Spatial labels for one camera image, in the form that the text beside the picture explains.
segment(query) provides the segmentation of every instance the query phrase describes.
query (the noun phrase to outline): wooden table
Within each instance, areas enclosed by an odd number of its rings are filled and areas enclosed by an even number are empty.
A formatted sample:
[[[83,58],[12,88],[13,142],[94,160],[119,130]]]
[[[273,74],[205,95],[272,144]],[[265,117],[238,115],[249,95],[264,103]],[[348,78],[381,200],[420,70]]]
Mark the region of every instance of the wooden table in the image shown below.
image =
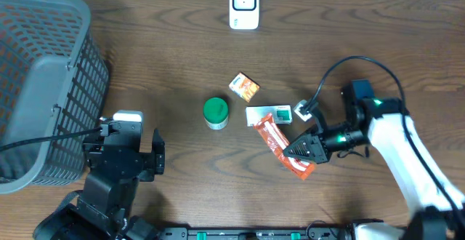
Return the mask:
[[[405,225],[403,196],[376,150],[369,159],[333,157],[302,182],[246,127],[247,105],[308,99],[324,72],[348,55],[371,56],[398,75],[421,139],[465,190],[464,0],[261,0],[255,31],[229,28],[228,0],[84,1],[111,64],[104,114],[142,111],[142,151],[150,150],[156,127],[166,141],[165,175],[139,186],[133,215],[160,226],[306,226],[362,217]],[[227,87],[239,71],[261,85],[250,104]],[[320,95],[330,123],[344,118],[339,88],[364,78],[379,97],[397,95],[385,72],[350,61]],[[213,96],[230,106],[222,131],[202,117]],[[309,125],[295,119],[283,131],[292,140]],[[83,183],[0,196],[0,239],[29,239]]]

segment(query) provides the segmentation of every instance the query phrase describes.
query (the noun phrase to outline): small jar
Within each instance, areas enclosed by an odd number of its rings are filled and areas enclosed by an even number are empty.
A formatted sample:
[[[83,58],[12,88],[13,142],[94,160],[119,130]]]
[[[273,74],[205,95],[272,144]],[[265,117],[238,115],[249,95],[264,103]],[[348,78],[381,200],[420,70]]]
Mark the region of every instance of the small jar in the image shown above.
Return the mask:
[[[218,97],[208,99],[203,105],[203,117],[206,125],[213,130],[220,130],[226,127],[228,122],[229,109],[227,103]]]

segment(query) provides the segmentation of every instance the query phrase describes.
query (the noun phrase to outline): gray plastic basket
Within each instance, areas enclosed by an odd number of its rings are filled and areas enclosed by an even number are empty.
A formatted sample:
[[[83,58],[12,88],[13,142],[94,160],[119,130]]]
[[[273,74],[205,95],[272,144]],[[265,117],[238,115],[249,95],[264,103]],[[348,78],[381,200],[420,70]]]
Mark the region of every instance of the gray plastic basket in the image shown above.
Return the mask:
[[[0,139],[95,127],[109,75],[81,0],[0,0]],[[66,185],[84,168],[83,137],[0,152],[0,193]]]

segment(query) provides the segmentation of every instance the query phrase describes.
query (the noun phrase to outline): red snack package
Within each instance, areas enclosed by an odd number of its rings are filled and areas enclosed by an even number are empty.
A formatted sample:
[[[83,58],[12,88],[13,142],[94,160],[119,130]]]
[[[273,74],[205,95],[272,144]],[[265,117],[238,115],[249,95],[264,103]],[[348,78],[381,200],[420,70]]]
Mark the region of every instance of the red snack package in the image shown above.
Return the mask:
[[[305,180],[310,173],[315,170],[315,164],[313,163],[300,161],[283,155],[283,150],[289,145],[289,141],[275,124],[275,120],[271,113],[267,114],[260,122],[256,123],[254,129],[259,132],[278,160],[300,179]]]

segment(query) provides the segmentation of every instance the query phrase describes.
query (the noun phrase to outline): black cable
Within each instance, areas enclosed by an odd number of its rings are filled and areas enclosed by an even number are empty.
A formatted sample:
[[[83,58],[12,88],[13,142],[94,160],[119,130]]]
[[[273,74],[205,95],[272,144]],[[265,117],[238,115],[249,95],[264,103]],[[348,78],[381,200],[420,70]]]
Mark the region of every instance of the black cable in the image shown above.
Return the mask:
[[[78,136],[82,136],[82,135],[88,135],[88,134],[91,134],[91,133],[99,132],[101,129],[102,129],[101,127],[97,127],[97,128],[94,128],[94,129],[84,130],[84,131],[80,131],[80,132],[74,132],[74,133],[70,133],[70,134],[66,134],[66,135],[39,137],[39,138],[33,138],[33,139],[28,139],[28,140],[17,141],[17,142],[14,142],[14,143],[10,143],[8,145],[0,146],[0,152],[11,149],[11,148],[15,148],[15,147],[18,147],[18,146],[21,146],[21,145],[29,145],[31,143],[42,143],[42,142],[47,142],[47,141],[56,141],[56,140],[62,140],[62,139],[67,139],[67,138],[72,138],[72,137],[78,137]]]
[[[303,106],[303,108],[307,108],[309,105],[312,105],[313,102],[316,100],[318,94],[320,94],[320,91],[321,91],[321,87],[323,86],[323,84],[325,83],[325,80],[326,80],[326,77],[328,77],[329,73],[332,72],[332,70],[334,70],[338,65],[342,64],[343,62],[345,61],[348,61],[348,60],[352,60],[352,59],[360,59],[360,60],[366,60],[366,61],[369,61],[369,62],[372,62],[374,63],[375,65],[379,66],[380,68],[382,68],[383,70],[385,70],[395,81],[396,85],[397,85],[397,88],[399,89],[399,93],[400,93],[400,106],[401,106],[401,109],[402,109],[402,127],[404,129],[404,133],[405,133],[405,137],[407,138],[407,141],[408,143],[410,144],[411,148],[413,149],[413,152],[415,152],[415,155],[416,157],[418,158],[418,160],[421,162],[421,164],[423,165],[424,169],[426,170],[426,172],[428,173],[428,175],[431,177],[431,179],[433,180],[434,184],[437,186],[437,188],[441,191],[441,193],[444,195],[444,197],[448,200],[449,204],[450,204],[450,207],[452,208],[452,213],[453,213],[453,216],[454,218],[456,219],[456,221],[458,222],[458,224],[462,227],[462,230],[465,230],[465,220],[464,218],[461,216],[461,213],[458,209],[458,207],[456,206],[456,204],[453,202],[452,198],[449,196],[449,194],[445,191],[444,189],[444,186],[442,186],[441,182],[436,178],[436,176],[434,176],[434,173],[433,171],[428,167],[428,165],[426,164],[425,160],[423,159],[423,156],[421,156],[418,148],[415,146],[415,143],[413,142],[412,140],[412,137],[411,137],[411,134],[410,132],[408,131],[408,128],[407,128],[407,124],[406,124],[406,119],[407,119],[407,107],[405,106],[405,94],[404,94],[404,90],[402,88],[402,86],[400,85],[400,81],[399,79],[396,77],[396,75],[394,75],[393,72],[390,71],[390,69],[388,69],[388,67],[386,67],[385,65],[381,64],[380,62],[372,59],[372,58],[369,58],[369,57],[366,57],[366,56],[362,56],[362,55],[353,55],[353,56],[349,56],[349,57],[346,57],[342,60],[340,60],[339,62],[335,63],[333,66],[331,66],[325,73],[325,75],[323,76],[323,78],[321,79],[320,81],[320,84],[318,85],[318,88],[317,88],[317,92],[313,95],[312,99],[309,100],[309,102],[305,103],[305,105]]]
[[[343,158],[346,158],[348,155],[356,155],[356,156],[359,156],[361,158],[370,158],[370,151],[368,150],[368,146],[365,147],[365,155],[362,155],[361,153],[358,153],[354,150],[346,150],[346,151],[340,151],[337,153],[337,158],[340,158],[340,159],[343,159]]]
[[[323,223],[325,225],[327,225],[328,223],[323,221],[323,220],[315,220],[313,222],[311,222],[308,226],[307,226],[307,229],[305,229],[305,236],[308,237],[308,239],[313,239],[312,237],[310,237],[310,232],[309,230],[311,229],[311,227],[315,224],[315,223]],[[331,228],[328,228],[328,230],[331,232],[331,234],[337,239],[337,235],[334,233],[333,229]]]

